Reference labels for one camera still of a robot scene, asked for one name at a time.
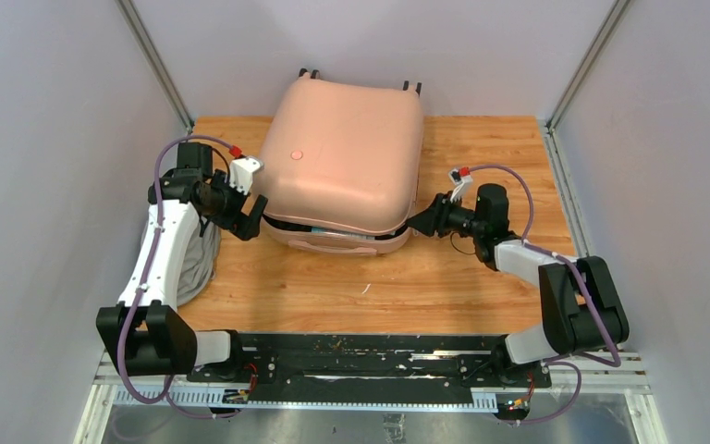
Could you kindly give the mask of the pink hard-shell suitcase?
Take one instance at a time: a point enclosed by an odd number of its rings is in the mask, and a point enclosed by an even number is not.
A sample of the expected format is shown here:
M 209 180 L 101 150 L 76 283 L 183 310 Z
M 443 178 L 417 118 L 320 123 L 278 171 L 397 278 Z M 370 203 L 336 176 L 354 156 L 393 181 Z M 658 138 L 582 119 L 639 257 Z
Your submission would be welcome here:
M 263 140 L 254 189 L 261 232 L 299 250 L 378 255 L 401 248 L 416 208 L 422 84 L 368 87 L 300 70 Z

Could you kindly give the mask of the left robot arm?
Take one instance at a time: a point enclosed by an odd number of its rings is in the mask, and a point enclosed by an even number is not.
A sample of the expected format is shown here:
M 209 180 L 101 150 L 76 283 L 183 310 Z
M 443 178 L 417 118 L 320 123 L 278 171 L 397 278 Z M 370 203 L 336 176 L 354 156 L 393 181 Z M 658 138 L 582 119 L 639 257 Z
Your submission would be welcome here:
M 186 136 L 175 167 L 154 164 L 148 190 L 147 232 L 127 286 L 115 305 L 99 310 L 95 325 L 118 374 L 186 375 L 209 364 L 221 380 L 239 380 L 246 357 L 234 330 L 195 331 L 178 313 L 178 288 L 190 241 L 218 228 L 241 241 L 260 233 L 268 200 L 251 196 L 263 161 L 211 136 Z

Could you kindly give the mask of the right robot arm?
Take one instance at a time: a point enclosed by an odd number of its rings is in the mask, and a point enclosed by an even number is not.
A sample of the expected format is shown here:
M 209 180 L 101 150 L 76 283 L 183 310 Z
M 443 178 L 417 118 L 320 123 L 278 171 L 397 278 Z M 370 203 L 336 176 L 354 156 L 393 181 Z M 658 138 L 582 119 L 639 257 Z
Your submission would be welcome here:
M 511 274 L 539 290 L 541 321 L 500 338 L 488 371 L 496 382 L 514 386 L 537 364 L 581 356 L 618 368 L 618 344 L 630 326 L 606 261 L 568 257 L 532 244 L 509 227 L 507 191 L 485 184 L 474 208 L 438 194 L 407 224 L 428 237 L 456 233 L 471 239 L 476 258 L 493 271 Z

